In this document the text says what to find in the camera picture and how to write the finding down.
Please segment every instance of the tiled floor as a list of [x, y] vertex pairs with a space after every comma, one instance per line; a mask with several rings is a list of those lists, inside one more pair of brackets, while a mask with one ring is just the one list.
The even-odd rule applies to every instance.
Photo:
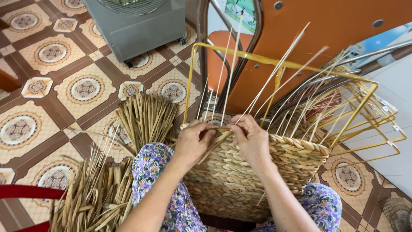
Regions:
[[[145, 91], [173, 98], [180, 105], [176, 125], [183, 120], [186, 97], [189, 118], [197, 115], [203, 92], [198, 55], [187, 96], [190, 50], [197, 36], [190, 22], [186, 45], [171, 42], [136, 56], [129, 69], [111, 53], [81, 1], [3, 0], [0, 17], [11, 25], [0, 33], [0, 68], [23, 85], [13, 93], [0, 91], [0, 184], [65, 188], [68, 177], [77, 172], [77, 162], [90, 155], [90, 144], [101, 139], [68, 128], [112, 134], [114, 111], [127, 95]], [[211, 120], [210, 113], [201, 117]], [[223, 125], [229, 120], [225, 117]], [[119, 136], [130, 143], [124, 132]], [[115, 144], [108, 160], [120, 162], [126, 156]], [[356, 160], [354, 154], [335, 156], [325, 167]], [[386, 197], [412, 202], [367, 164], [321, 173], [314, 181], [341, 195], [341, 232], [390, 232], [378, 203]], [[1, 200], [0, 231], [43, 222], [48, 209], [46, 199]]]

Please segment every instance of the hand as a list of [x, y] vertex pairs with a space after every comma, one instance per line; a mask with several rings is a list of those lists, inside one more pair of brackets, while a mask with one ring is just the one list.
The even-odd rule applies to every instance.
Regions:
[[242, 118], [241, 114], [236, 115], [228, 127], [235, 134], [233, 144], [240, 147], [241, 154], [255, 172], [273, 164], [269, 153], [269, 134], [259, 127], [250, 114], [245, 114]]
[[179, 170], [186, 174], [206, 152], [216, 131], [215, 125], [193, 120], [185, 129], [181, 130], [176, 142], [172, 160]]

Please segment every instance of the gray fan base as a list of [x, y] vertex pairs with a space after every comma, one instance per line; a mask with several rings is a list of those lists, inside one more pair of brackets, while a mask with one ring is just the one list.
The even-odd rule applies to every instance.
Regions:
[[185, 0], [166, 0], [153, 12], [137, 17], [115, 13], [97, 0], [83, 3], [119, 62], [185, 34]]

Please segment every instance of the bolt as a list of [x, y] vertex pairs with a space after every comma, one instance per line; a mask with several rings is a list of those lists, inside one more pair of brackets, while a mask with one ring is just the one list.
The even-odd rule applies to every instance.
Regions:
[[382, 26], [382, 24], [384, 24], [384, 20], [383, 20], [383, 19], [379, 19], [379, 20], [376, 20], [375, 22], [373, 22], [373, 23], [372, 23], [372, 26], [374, 26], [374, 27], [379, 27], [379, 26]]
[[275, 8], [276, 10], [280, 10], [282, 7], [283, 7], [282, 1], [278, 1], [275, 3], [275, 5], [273, 5], [273, 8]]

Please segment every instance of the braided basket wall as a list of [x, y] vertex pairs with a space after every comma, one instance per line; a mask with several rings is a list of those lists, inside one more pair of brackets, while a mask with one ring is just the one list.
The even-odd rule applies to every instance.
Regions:
[[[257, 206], [263, 185], [239, 147], [231, 144], [233, 139], [234, 135], [228, 137], [203, 163], [194, 166], [185, 176], [185, 184], [200, 213], [261, 223], [271, 215], [265, 198]], [[322, 145], [278, 135], [269, 135], [269, 147], [272, 161], [295, 195], [302, 193], [330, 152]]]

